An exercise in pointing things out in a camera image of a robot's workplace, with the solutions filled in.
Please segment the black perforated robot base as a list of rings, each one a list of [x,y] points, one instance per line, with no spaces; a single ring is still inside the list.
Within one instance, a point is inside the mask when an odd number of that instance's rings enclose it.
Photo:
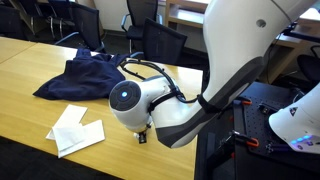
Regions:
[[[243,92],[251,105],[233,102],[200,131],[194,180],[320,180],[319,157],[298,153],[271,130],[274,109],[289,105],[296,91],[259,82]],[[259,141],[257,148],[236,141],[238,131]]]

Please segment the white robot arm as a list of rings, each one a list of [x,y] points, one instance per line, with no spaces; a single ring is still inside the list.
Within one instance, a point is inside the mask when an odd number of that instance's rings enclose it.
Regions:
[[[110,111],[136,134],[152,124],[158,142],[168,148],[189,144],[255,81],[265,68],[264,55],[272,42],[316,1],[211,0],[202,25],[209,75],[198,96],[188,101],[174,78],[144,61],[159,74],[115,85]]]

